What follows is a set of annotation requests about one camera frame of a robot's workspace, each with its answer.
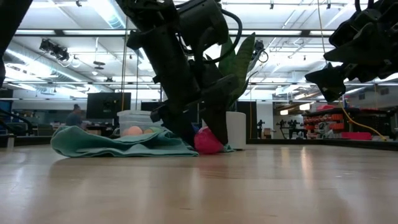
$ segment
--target plastic container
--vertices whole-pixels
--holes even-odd
[[[124,136],[124,131],[133,126],[138,126],[144,132],[150,128],[163,129],[161,126],[162,122],[158,121],[153,123],[150,119],[150,111],[133,111],[126,110],[118,112],[119,124],[120,124],[120,135]]]

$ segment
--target green plant leaf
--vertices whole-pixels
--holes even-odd
[[[232,66],[234,74],[238,77],[238,87],[231,93],[229,105],[238,100],[242,95],[242,90],[246,84],[246,75],[248,74],[248,66],[254,51],[254,42],[256,41],[256,33],[252,33],[247,37],[236,54],[234,64]]]
[[[229,98],[228,105],[231,105],[231,106],[232,106],[232,105],[239,99],[239,97],[241,97],[241,96],[244,94],[244,92],[247,90],[247,88],[248,88],[248,86],[249,86],[250,78],[251,78],[253,75],[257,74],[257,73],[258,73],[258,72],[254,72],[253,74],[251,74],[251,75],[249,76],[249,78],[246,80],[246,82],[245,82],[245,84],[244,84],[244,86],[243,86],[243,88],[242,88],[240,94],[231,95],[231,97]]]
[[[231,47],[232,47],[232,40],[230,37],[228,37],[227,43],[221,46],[220,56],[224,55]],[[236,54],[234,50],[226,58],[224,58],[222,61],[219,62],[218,69],[220,70],[220,72],[223,74],[224,77],[234,73],[233,64],[235,61],[235,56]]]
[[[265,49],[260,50],[257,55],[256,58],[254,58],[254,60],[250,61],[249,67],[248,67],[248,72],[250,72],[251,70],[254,69],[254,66],[256,66],[257,61],[259,60],[261,53],[263,53],[263,51],[265,51]]]

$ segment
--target green cloth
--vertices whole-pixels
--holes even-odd
[[[76,126],[58,128],[51,139],[55,152],[67,157],[190,157],[198,156],[170,131],[109,139],[88,134]]]
[[[224,148],[221,150],[221,152],[234,152],[235,149],[231,148],[229,144],[225,145]]]

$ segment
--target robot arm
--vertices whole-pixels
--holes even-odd
[[[201,116],[222,144],[228,143],[226,130],[227,97],[238,86],[232,74],[223,77],[215,63],[235,49],[242,32],[237,16],[225,11],[215,0],[191,0],[174,5],[172,0],[116,0],[138,31],[131,32],[127,46],[143,48],[168,100],[151,113],[153,122],[164,126],[193,146],[195,135],[184,111],[199,102],[205,103]],[[239,26],[233,47],[220,58],[204,60],[203,52],[229,38],[223,14]],[[188,50],[182,43],[189,45]],[[193,55],[195,60],[188,60]]]
[[[305,76],[318,85],[327,101],[335,101],[345,93],[345,78],[368,82],[398,72],[398,2],[369,0],[368,8],[362,11],[359,0],[355,0],[355,7],[351,18],[329,38],[336,49],[324,55],[325,60],[343,64],[333,67],[329,63],[323,70]]]

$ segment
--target wooden floor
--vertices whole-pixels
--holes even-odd
[[[0,152],[1,224],[398,223],[398,153],[259,146],[195,158]]]

